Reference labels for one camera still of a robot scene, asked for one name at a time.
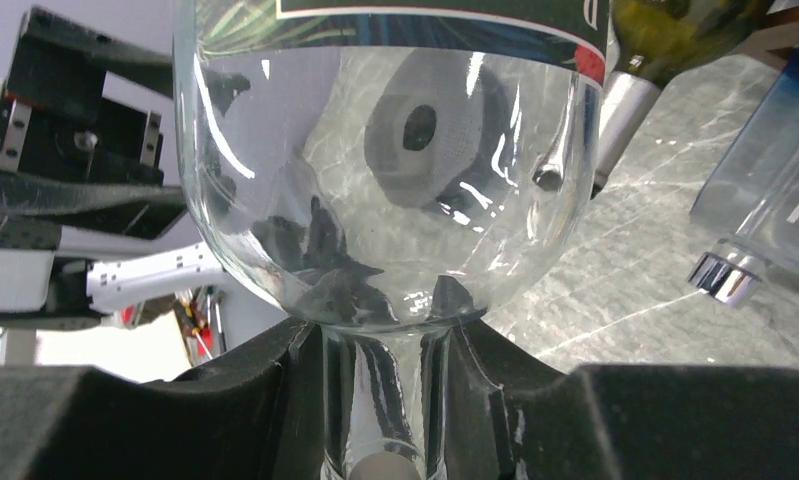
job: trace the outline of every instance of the black foam holder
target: black foam holder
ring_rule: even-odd
[[[480,321],[451,335],[450,478],[799,479],[799,371],[564,375]],[[316,480],[321,349],[290,319],[172,382],[0,368],[0,478]]]

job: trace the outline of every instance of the robotic arm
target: robotic arm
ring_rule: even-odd
[[[204,243],[133,260],[70,258],[63,227],[154,240],[185,213],[158,168],[161,116],[102,96],[116,73],[172,96],[168,56],[35,7],[0,80],[0,326],[76,330],[175,291],[228,281]],[[217,79],[216,95],[245,90]]]

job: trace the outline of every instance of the marble countertop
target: marble countertop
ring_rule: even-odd
[[[765,285],[735,310],[686,282],[716,240],[688,211],[776,75],[729,57],[677,78],[558,265],[488,323],[565,371],[585,362],[799,367],[799,288]]]

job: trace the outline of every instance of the clear plastic container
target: clear plastic container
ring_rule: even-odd
[[[723,271],[743,267],[760,277],[778,265],[799,275],[799,50],[706,181],[690,215],[719,238],[706,256],[757,265],[727,260]]]

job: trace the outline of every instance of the silver bottle cap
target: silver bottle cap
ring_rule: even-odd
[[[688,283],[720,303],[741,308],[761,285],[761,279],[725,258],[705,253],[699,259]]]

